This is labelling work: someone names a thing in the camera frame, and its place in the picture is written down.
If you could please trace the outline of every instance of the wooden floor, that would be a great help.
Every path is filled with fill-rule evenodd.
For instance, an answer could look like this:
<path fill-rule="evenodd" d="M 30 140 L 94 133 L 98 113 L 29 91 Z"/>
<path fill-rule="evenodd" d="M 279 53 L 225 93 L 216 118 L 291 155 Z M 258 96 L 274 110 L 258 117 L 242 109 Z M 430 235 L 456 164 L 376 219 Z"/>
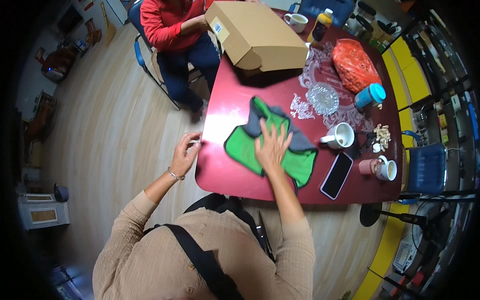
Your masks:
<path fill-rule="evenodd" d="M 79 59 L 58 85 L 55 128 L 45 144 L 44 181 L 70 192 L 71 224 L 59 237 L 62 261 L 79 290 L 92 298 L 94 263 L 107 241 L 113 220 L 128 201 L 171 163 L 184 132 L 199 131 L 188 111 L 176 111 L 139 67 L 133 50 L 137 32 L 120 28 L 113 42 L 103 41 Z M 147 65 L 149 52 L 140 42 Z M 208 97 L 203 79 L 194 84 Z M 209 194 L 194 179 L 194 169 L 165 196 L 148 225 L 172 222 L 192 203 Z M 264 214 L 274 250 L 280 239 L 273 203 L 246 201 L 256 218 Z M 338 299 L 358 288 L 375 255 L 382 222 L 364 228 L 359 205 L 305 207 L 315 241 L 314 299 Z"/>

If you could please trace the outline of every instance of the pink cup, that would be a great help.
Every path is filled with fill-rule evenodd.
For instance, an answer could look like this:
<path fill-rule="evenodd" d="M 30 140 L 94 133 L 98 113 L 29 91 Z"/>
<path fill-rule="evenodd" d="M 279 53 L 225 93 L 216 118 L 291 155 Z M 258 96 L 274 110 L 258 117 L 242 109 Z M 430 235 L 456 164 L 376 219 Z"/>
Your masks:
<path fill-rule="evenodd" d="M 382 169 L 381 160 L 378 158 L 365 159 L 359 163 L 360 174 L 378 174 Z"/>

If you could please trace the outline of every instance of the blue lid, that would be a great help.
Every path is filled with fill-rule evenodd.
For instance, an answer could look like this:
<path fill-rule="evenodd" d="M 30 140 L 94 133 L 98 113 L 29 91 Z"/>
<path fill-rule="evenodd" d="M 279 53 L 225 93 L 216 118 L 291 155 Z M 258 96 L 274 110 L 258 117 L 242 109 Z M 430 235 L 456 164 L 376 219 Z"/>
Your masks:
<path fill-rule="evenodd" d="M 379 83 L 370 85 L 370 94 L 372 95 L 373 99 L 378 103 L 383 103 L 386 97 L 384 87 Z"/>

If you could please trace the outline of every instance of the white mug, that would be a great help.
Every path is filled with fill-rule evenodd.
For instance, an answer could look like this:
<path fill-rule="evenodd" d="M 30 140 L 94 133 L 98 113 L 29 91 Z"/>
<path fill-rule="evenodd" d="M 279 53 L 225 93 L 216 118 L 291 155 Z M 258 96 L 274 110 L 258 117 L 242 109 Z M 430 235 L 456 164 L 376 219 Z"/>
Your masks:
<path fill-rule="evenodd" d="M 330 128 L 327 135 L 320 139 L 321 143 L 327 143 L 332 149 L 348 148 L 352 146 L 355 139 L 353 128 L 345 122 Z"/>
<path fill-rule="evenodd" d="M 299 13 L 287 13 L 283 16 L 283 21 L 287 22 L 296 33 L 302 32 L 308 23 L 307 17 Z"/>
<path fill-rule="evenodd" d="M 380 173 L 377 174 L 377 178 L 380 180 L 392 181 L 396 177 L 396 162 L 388 160 L 385 156 L 380 155 L 379 159 L 383 160 Z"/>

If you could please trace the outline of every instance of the microfiber towel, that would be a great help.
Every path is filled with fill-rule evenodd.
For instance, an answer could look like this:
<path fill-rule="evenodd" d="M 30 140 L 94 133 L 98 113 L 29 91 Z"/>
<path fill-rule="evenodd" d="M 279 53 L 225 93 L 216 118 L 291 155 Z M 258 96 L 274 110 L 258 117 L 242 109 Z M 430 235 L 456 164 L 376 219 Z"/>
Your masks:
<path fill-rule="evenodd" d="M 262 166 L 255 157 L 254 146 L 254 140 L 257 137 L 260 137 L 263 144 L 260 118 L 265 119 L 267 128 L 274 124 L 279 135 L 282 124 L 288 129 L 288 133 L 293 133 L 292 142 L 282 161 L 282 167 L 292 177 L 296 189 L 305 186 L 313 173 L 318 154 L 317 148 L 298 128 L 293 126 L 290 117 L 280 107 L 270 107 L 259 97 L 254 96 L 250 99 L 248 123 L 235 127 L 225 141 L 223 146 L 226 153 L 256 174 L 265 175 Z"/>

